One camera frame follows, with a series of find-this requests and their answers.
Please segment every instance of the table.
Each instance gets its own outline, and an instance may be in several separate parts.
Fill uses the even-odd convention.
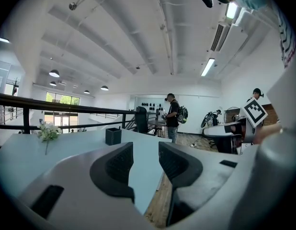
[[[148,124],[154,125],[154,135],[156,135],[158,133],[158,131],[161,130],[160,137],[165,138],[165,128],[164,128],[164,132],[163,132],[163,127],[166,127],[165,121],[151,120],[151,121],[148,121]]]
[[[134,164],[129,186],[134,189],[136,208],[144,214],[163,173],[159,164],[159,141],[171,140],[122,129],[121,142],[130,141]],[[47,155],[46,143],[36,135],[13,134],[0,149],[0,183],[8,194],[18,197],[35,178],[62,159],[106,147],[105,129],[61,134],[49,142]]]

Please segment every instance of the black t-shirt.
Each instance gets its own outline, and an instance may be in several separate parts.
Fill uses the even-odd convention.
[[[174,112],[178,113],[178,110],[179,110],[179,104],[176,100],[173,100],[171,102],[171,107],[168,111],[168,114],[174,113]],[[177,115],[167,118],[167,127],[178,127],[178,126],[179,126],[179,123],[178,123]]]

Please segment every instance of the tree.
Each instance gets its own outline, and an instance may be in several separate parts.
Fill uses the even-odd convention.
[[[73,98],[71,99],[71,104],[72,104],[72,105],[79,105],[79,104],[80,104],[80,98],[73,97]]]
[[[49,92],[47,92],[47,94],[46,94],[46,101],[47,102],[53,102],[53,97]]]
[[[60,103],[62,104],[69,104],[71,103],[71,96],[68,95],[62,95],[61,99],[60,99]]]

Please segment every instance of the jeans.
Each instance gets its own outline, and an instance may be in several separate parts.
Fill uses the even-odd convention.
[[[176,143],[178,127],[167,127],[168,138],[172,139],[172,143]]]

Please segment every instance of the office chair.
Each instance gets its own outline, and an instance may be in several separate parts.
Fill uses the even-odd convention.
[[[148,122],[146,117],[147,110],[144,107],[138,106],[137,107],[137,113],[135,114],[135,123],[137,125],[137,132],[155,136],[155,134],[149,134],[148,129]]]

